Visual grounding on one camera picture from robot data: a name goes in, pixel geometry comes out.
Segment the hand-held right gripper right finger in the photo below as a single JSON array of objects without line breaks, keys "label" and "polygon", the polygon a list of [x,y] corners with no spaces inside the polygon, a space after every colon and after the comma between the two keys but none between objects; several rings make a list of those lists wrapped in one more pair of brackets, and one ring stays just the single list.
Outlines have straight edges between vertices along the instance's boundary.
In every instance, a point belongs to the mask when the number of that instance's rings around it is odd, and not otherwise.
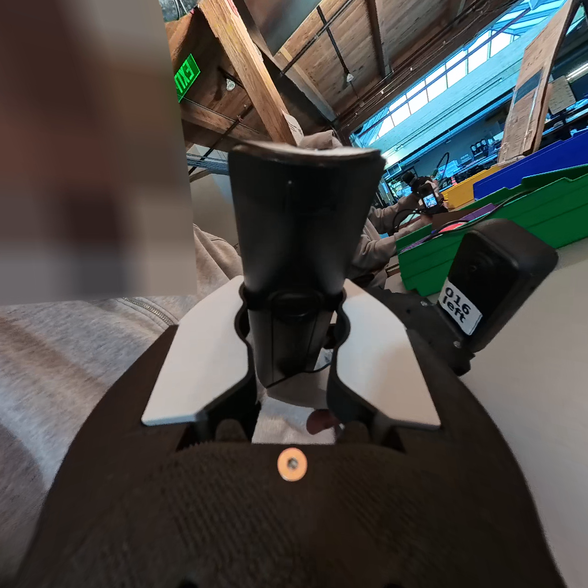
[{"label": "hand-held right gripper right finger", "polygon": [[328,409],[341,423],[372,430],[438,430],[440,417],[401,320],[348,279],[336,313]]}]

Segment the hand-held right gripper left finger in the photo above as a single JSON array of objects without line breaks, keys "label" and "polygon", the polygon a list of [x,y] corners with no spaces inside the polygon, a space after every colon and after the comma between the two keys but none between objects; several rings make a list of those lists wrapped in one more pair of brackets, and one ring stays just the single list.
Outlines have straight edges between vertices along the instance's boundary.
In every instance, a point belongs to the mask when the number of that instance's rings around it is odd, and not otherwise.
[{"label": "hand-held right gripper left finger", "polygon": [[252,348],[240,330],[244,277],[237,276],[198,302],[179,322],[145,406],[144,425],[208,420],[231,401],[254,406]]}]

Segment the green plastic bin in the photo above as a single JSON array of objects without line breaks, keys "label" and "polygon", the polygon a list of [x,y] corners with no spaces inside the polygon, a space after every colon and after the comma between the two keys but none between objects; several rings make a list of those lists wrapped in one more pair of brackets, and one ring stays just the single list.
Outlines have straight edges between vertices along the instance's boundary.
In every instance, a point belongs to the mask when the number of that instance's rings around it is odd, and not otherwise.
[{"label": "green plastic bin", "polygon": [[555,249],[587,238],[587,165],[523,178],[518,186],[500,189],[456,212],[489,203],[497,205],[494,212],[459,229],[432,236],[432,229],[423,228],[399,242],[399,268],[407,290],[422,296],[439,292],[466,230],[480,228],[483,220],[511,220]]}]

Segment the black cylindrical handheld device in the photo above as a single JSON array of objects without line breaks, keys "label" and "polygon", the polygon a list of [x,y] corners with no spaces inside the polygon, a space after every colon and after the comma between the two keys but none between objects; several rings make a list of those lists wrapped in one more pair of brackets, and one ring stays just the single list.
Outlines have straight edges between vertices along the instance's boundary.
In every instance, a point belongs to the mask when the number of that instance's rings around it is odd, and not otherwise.
[{"label": "black cylindrical handheld device", "polygon": [[385,160],[376,149],[244,142],[228,156],[261,385],[312,371]]}]

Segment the purple box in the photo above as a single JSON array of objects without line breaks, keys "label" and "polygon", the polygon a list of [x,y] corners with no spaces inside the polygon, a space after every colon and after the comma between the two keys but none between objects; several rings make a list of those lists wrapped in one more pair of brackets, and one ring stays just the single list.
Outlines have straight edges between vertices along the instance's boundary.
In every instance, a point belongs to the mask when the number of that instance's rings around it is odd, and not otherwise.
[{"label": "purple box", "polygon": [[460,216],[456,219],[456,222],[458,222],[458,223],[473,222],[477,219],[480,219],[480,218],[494,212],[496,208],[497,208],[497,205],[489,203],[487,205],[484,205],[482,207],[475,208],[475,209],[460,210],[460,211],[458,211]]}]

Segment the yellow plastic bin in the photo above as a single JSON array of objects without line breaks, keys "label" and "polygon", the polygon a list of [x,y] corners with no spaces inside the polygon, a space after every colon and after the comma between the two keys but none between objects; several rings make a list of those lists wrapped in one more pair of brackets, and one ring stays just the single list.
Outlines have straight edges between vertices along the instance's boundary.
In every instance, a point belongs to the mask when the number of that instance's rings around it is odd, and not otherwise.
[{"label": "yellow plastic bin", "polygon": [[447,209],[449,211],[456,210],[472,202],[474,200],[474,184],[501,170],[502,167],[502,165],[493,165],[489,169],[478,172],[466,180],[444,190],[443,198]]}]

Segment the blue plastic bin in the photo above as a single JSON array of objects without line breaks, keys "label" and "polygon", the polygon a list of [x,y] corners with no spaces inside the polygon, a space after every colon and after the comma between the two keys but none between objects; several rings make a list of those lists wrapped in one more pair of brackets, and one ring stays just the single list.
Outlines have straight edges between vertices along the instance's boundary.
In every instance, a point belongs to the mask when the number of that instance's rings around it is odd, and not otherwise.
[{"label": "blue plastic bin", "polygon": [[565,141],[557,141],[473,185],[478,201],[500,189],[518,186],[523,178],[587,164],[587,131]]}]

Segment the person's grey hoodie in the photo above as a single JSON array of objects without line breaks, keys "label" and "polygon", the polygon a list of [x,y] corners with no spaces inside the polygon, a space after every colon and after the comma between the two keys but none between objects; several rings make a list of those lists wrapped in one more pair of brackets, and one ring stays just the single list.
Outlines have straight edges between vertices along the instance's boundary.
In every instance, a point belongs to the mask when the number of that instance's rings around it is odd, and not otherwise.
[{"label": "person's grey hoodie", "polygon": [[168,327],[243,274],[238,245],[196,225],[194,238],[194,295],[1,306],[1,587],[92,409]]}]

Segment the cardboard board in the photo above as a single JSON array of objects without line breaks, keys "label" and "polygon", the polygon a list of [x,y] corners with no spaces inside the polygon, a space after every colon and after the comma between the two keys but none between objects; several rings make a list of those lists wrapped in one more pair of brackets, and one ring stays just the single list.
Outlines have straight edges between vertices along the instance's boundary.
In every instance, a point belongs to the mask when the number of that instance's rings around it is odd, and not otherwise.
[{"label": "cardboard board", "polygon": [[497,165],[504,167],[539,149],[550,95],[549,79],[579,1],[566,1],[525,48]]}]

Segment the green exit sign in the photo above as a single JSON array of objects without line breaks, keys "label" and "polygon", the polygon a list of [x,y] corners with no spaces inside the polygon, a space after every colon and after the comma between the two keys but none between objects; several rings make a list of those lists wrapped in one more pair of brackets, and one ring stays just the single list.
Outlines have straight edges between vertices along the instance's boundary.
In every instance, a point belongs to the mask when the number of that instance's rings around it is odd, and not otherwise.
[{"label": "green exit sign", "polygon": [[189,54],[179,66],[174,76],[178,102],[181,102],[185,98],[188,90],[190,90],[195,80],[200,76],[200,73],[201,70],[194,56]]}]

